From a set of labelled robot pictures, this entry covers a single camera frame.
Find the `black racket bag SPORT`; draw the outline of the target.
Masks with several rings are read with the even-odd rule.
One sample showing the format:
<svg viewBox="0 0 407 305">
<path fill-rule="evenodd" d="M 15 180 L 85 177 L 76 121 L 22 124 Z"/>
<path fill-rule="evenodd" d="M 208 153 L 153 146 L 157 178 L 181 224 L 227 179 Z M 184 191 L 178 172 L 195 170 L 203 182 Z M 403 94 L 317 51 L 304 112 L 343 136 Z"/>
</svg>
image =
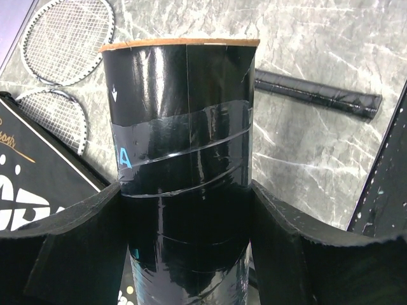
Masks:
<svg viewBox="0 0 407 305">
<path fill-rule="evenodd" d="M 110 185 L 1 93 L 1 232 L 57 214 Z M 126 256 L 117 304 L 136 302 Z"/>
</svg>

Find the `black shuttlecock tube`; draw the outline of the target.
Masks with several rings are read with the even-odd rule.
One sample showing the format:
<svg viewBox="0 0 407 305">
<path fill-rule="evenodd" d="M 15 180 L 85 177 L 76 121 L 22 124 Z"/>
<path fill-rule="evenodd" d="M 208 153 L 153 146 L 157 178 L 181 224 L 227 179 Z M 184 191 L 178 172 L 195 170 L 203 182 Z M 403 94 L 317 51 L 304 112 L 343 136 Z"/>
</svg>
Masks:
<svg viewBox="0 0 407 305">
<path fill-rule="evenodd" d="M 245 304 L 257 39 L 104 45 L 139 304 Z"/>
</svg>

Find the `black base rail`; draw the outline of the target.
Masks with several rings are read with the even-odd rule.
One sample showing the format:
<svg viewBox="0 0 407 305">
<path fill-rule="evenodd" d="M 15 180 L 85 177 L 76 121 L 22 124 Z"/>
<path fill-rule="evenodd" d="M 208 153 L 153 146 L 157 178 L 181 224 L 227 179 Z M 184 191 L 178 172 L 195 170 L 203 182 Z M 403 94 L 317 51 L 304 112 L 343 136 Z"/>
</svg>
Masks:
<svg viewBox="0 0 407 305">
<path fill-rule="evenodd" d="M 381 237 L 406 229 L 406 87 L 385 132 L 347 231 Z"/>
</svg>

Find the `white badminton racket left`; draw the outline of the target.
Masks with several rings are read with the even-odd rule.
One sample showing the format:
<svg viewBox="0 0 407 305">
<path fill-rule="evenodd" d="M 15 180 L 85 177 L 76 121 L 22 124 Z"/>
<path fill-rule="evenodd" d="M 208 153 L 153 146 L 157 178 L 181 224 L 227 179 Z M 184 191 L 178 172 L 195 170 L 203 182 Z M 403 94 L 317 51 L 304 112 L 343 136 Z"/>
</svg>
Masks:
<svg viewBox="0 0 407 305">
<path fill-rule="evenodd" d="M 30 119 L 41 125 L 82 156 L 88 139 L 85 112 L 70 94 L 58 89 L 27 91 L 16 98 L 17 105 Z"/>
</svg>

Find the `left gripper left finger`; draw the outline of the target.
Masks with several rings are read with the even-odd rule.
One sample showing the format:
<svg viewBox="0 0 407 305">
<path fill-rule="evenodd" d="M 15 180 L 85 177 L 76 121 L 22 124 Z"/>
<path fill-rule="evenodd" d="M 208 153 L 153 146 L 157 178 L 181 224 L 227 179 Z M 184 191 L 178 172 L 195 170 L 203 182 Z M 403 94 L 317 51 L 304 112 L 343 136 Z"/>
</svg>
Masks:
<svg viewBox="0 0 407 305">
<path fill-rule="evenodd" d="M 1 232 L 1 304 L 117 304 L 127 242 L 120 187 Z"/>
</svg>

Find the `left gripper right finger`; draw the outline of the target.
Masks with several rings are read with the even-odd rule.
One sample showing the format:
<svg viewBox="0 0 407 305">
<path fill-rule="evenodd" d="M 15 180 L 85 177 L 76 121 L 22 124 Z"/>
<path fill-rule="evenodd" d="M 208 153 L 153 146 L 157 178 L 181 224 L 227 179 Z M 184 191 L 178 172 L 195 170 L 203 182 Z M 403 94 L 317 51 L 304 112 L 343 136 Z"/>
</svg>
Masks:
<svg viewBox="0 0 407 305">
<path fill-rule="evenodd" d="M 251 248 L 262 304 L 405 304 L 406 233 L 330 226 L 252 182 Z"/>
</svg>

